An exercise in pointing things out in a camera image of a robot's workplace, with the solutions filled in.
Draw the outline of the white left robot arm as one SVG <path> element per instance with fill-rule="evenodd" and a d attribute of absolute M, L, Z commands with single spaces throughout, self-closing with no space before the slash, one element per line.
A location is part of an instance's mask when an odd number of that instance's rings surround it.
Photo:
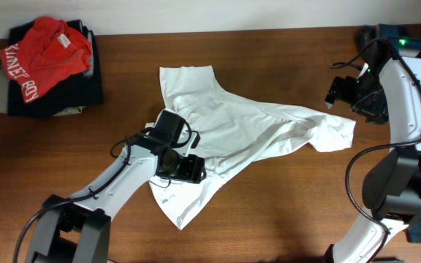
<path fill-rule="evenodd" d="M 45 200 L 20 233 L 12 260 L 33 227 L 28 263 L 108 262 L 111 223 L 139 187 L 154 177 L 195 184 L 205 179 L 204 159 L 189 152 L 199 141 L 184 118 L 162 110 L 152 127 L 119 142 L 121 153 L 85 188 Z"/>

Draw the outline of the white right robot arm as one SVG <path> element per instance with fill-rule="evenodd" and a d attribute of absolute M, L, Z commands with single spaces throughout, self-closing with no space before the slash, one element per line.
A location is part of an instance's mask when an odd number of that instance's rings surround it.
<path fill-rule="evenodd" d="M 387 155 L 364 178 L 359 216 L 326 262 L 376 262 L 399 232 L 421 219 L 421 39 L 402 26 L 363 26 L 354 38 L 364 64 L 333 80 L 325 102 L 342 101 L 367 122 L 388 124 Z"/>

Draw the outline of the white t-shirt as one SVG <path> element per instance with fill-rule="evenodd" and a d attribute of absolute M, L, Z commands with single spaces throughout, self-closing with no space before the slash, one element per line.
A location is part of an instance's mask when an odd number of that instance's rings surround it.
<path fill-rule="evenodd" d="M 355 121 L 232 94 L 220 86 L 211 66 L 162 67 L 159 81 L 165 107 L 199 132 L 198 146 L 190 152 L 204 158 L 207 172 L 199 184 L 151 185 L 159 207 L 179 230 L 255 161 L 285 156 L 307 144 L 321 153 L 352 146 Z"/>

